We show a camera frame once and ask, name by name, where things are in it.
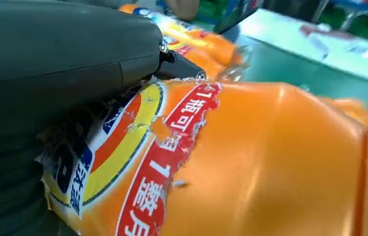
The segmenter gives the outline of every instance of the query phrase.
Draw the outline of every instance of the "black machine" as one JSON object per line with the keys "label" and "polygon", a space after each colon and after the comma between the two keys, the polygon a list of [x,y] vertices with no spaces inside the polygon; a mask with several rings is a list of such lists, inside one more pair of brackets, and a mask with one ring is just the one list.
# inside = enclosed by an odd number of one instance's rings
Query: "black machine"
{"label": "black machine", "polygon": [[67,2],[0,1],[0,235],[66,230],[47,211],[36,135],[152,75],[205,76],[147,18]]}

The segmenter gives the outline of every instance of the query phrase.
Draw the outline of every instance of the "orange bottle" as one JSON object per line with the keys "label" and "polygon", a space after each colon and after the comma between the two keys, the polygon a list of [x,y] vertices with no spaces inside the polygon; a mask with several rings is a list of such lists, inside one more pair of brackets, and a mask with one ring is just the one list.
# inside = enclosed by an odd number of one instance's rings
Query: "orange bottle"
{"label": "orange bottle", "polygon": [[223,65],[212,59],[209,54],[198,48],[185,45],[167,35],[164,35],[164,41],[168,44],[169,50],[176,51],[190,62],[201,67],[205,71],[208,80],[218,80],[226,69]]}
{"label": "orange bottle", "polygon": [[202,49],[225,66],[242,63],[242,58],[237,53],[237,47],[221,35],[204,31],[157,12],[151,12],[147,8],[138,7],[135,4],[125,4],[119,10],[152,19],[164,34],[187,45]]}

